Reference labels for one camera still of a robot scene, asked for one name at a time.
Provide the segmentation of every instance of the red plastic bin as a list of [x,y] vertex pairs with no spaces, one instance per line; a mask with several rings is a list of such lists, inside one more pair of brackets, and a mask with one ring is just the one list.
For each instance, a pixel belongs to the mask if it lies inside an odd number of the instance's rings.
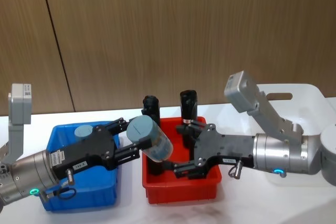
[[[183,146],[182,136],[175,129],[181,121],[181,118],[161,119],[161,129],[174,146],[173,154],[169,158],[174,162],[189,160],[189,150]],[[198,121],[205,123],[202,117],[198,117]],[[152,175],[148,171],[147,158],[142,154],[142,185],[146,189],[149,204],[214,199],[217,184],[221,180],[222,175],[218,166],[214,166],[204,179],[176,178],[171,170],[166,170],[160,175]]]

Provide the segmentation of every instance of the black cable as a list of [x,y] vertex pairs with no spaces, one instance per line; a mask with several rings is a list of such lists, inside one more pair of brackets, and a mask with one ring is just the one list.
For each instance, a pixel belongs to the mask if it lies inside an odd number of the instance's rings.
[[[73,191],[73,194],[71,194],[68,197],[63,197],[61,196],[62,193],[65,193],[66,191]],[[57,198],[61,199],[61,200],[69,200],[74,198],[74,196],[76,196],[77,194],[77,190],[75,188],[70,188],[70,187],[60,187],[57,190],[53,191],[54,195],[57,196]]]

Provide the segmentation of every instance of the brown wall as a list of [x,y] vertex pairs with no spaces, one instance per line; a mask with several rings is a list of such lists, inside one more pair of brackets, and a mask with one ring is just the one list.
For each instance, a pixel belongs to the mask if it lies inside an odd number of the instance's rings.
[[0,115],[12,83],[31,83],[33,112],[73,111],[45,0],[0,0]]
[[[184,89],[222,103],[228,76],[243,69],[259,83],[312,83],[336,96],[336,0],[47,1],[76,111],[140,107],[149,93],[174,105]],[[51,44],[41,55],[57,54]],[[53,85],[66,87],[54,71]]]

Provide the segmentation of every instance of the label sticker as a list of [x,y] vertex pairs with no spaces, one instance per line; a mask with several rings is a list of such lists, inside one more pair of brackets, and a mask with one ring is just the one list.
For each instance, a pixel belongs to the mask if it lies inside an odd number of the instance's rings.
[[25,97],[29,97],[29,96],[31,96],[31,88],[32,88],[32,86],[30,85],[30,84],[23,84],[23,88],[24,88],[24,96]]
[[77,165],[74,165],[73,166],[73,169],[74,170],[78,170],[78,169],[81,169],[81,168],[83,168],[83,167],[85,167],[85,166],[87,166],[88,165],[88,163],[86,163],[86,161],[83,161],[82,163],[79,163],[79,164],[77,164]]
[[51,165],[55,166],[55,165],[60,165],[62,164],[62,161],[65,160],[65,156],[64,156],[64,151],[56,151],[51,153]]
[[224,163],[237,164],[237,161],[232,158],[223,158]]

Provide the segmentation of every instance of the canister lid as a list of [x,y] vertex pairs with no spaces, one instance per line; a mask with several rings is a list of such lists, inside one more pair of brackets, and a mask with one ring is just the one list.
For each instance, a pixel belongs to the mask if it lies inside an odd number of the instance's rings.
[[92,133],[93,127],[91,125],[81,125],[75,129],[76,140],[84,139]]
[[149,136],[151,139],[158,134],[155,122],[148,115],[141,115],[134,118],[127,127],[126,135],[131,142]]

